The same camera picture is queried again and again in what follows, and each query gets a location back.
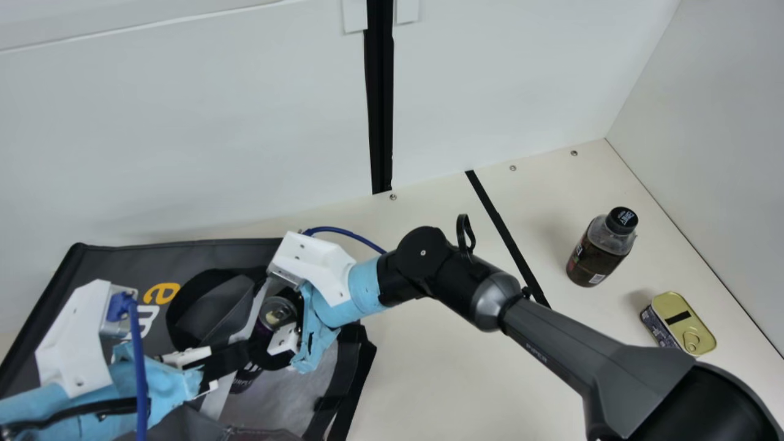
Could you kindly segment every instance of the robotic arm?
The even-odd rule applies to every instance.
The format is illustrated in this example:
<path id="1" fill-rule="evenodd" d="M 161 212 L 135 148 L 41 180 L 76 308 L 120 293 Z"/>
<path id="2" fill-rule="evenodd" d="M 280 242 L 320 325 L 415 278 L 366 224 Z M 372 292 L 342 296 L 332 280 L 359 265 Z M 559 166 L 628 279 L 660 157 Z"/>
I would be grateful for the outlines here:
<path id="1" fill-rule="evenodd" d="M 248 324 L 232 338 L 247 338 L 259 312 L 274 331 L 267 352 L 290 356 L 281 366 L 308 372 L 341 326 L 432 297 L 479 330 L 501 330 L 579 393 L 589 441 L 784 441 L 768 409 L 739 379 L 677 349 L 619 343 L 529 301 L 517 279 L 472 254 L 464 233 L 472 240 L 473 234 L 461 225 L 459 218 L 459 246 L 440 229 L 421 227 L 396 250 L 360 264 L 334 243 L 289 232 Z M 279 282 L 293 290 L 278 289 Z M 276 289 L 265 289 L 268 284 Z M 188 369 L 210 356 L 209 346 L 164 355 L 160 363 L 143 357 L 140 345 L 134 354 L 120 344 L 106 365 L 99 338 L 128 333 L 128 317 L 114 306 L 135 295 L 100 280 L 74 291 L 36 351 L 42 387 L 0 400 L 0 439 L 31 433 L 41 441 L 113 439 L 134 421 L 155 425 L 202 393 L 220 414 L 227 388 L 210 381 L 202 390 L 203 373 Z M 146 380 L 133 380 L 145 370 Z M 137 383 L 147 385 L 146 394 L 137 393 Z M 145 407 L 147 418 L 138 411 Z"/>
<path id="2" fill-rule="evenodd" d="M 622 344 L 529 301 L 517 279 L 465 247 L 460 231 L 455 247 L 440 229 L 417 228 L 396 250 L 362 264 L 325 243 L 289 233 L 269 270 L 303 297 L 301 335 L 293 305 L 282 311 L 275 305 L 283 302 L 268 297 L 261 317 L 278 330 L 270 353 L 296 352 L 300 371 L 315 368 L 340 326 L 432 297 L 479 330 L 501 330 L 579 393 L 589 441 L 784 440 L 738 378 L 677 349 Z M 329 250 L 311 253 L 322 246 Z"/>

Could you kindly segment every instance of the gold can lid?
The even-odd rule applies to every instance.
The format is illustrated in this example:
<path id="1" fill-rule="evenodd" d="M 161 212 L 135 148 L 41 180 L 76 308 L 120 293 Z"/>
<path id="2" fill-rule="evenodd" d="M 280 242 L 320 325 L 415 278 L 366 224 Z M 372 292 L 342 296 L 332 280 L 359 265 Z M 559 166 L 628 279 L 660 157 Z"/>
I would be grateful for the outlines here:
<path id="1" fill-rule="evenodd" d="M 716 348 L 716 338 L 680 294 L 660 294 L 651 306 L 684 351 L 698 356 Z"/>

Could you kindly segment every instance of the plastic bottle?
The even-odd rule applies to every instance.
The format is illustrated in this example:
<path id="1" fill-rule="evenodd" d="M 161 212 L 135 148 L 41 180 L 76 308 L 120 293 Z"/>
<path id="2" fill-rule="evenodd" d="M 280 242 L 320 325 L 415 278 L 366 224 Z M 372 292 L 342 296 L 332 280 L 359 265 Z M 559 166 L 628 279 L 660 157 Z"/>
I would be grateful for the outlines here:
<path id="1" fill-rule="evenodd" d="M 608 215 L 596 216 L 588 225 L 566 265 L 566 274 L 576 284 L 596 286 L 629 255 L 637 235 L 637 214 L 618 206 Z"/>

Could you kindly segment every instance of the printed logo on bag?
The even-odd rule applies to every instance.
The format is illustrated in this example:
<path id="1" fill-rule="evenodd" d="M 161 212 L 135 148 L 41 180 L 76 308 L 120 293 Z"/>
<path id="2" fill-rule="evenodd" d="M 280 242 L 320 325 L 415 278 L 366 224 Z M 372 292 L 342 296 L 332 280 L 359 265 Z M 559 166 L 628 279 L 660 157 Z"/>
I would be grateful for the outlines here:
<path id="1" fill-rule="evenodd" d="M 142 331 L 142 338 L 145 338 L 147 334 L 150 333 L 153 321 L 155 321 L 155 318 L 158 317 L 158 313 L 161 312 L 160 305 L 167 304 L 172 301 L 174 296 L 176 296 L 179 291 L 179 283 L 164 282 L 152 286 L 149 290 L 147 290 L 146 293 L 144 293 L 142 296 L 143 303 L 139 305 L 139 325 Z M 130 339 L 130 335 L 123 338 L 123 340 Z"/>

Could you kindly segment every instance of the white table surface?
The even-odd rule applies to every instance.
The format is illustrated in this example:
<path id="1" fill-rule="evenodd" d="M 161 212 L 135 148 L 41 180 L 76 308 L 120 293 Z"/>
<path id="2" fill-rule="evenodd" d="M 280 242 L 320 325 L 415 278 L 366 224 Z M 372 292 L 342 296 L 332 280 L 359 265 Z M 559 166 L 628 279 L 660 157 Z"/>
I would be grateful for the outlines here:
<path id="1" fill-rule="evenodd" d="M 570 155 L 572 149 L 579 155 Z M 700 359 L 746 381 L 784 423 L 784 359 L 604 140 L 477 175 L 555 310 L 626 343 L 655 346 L 638 314 L 656 294 L 677 291 L 717 338 L 716 350 Z M 420 225 L 440 227 L 454 242 L 456 217 L 468 213 L 474 252 L 519 277 L 464 175 L 394 194 L 394 201 L 368 196 L 209 237 L 269 237 L 332 225 L 392 250 Z M 640 216 L 630 256 L 597 287 L 572 284 L 564 266 L 573 246 L 594 216 L 621 205 Z M 358 261 L 373 257 L 350 239 L 319 237 L 340 243 Z M 379 350 L 350 439 L 585 439 L 581 399 L 501 333 L 479 332 L 430 299 L 363 321 Z"/>

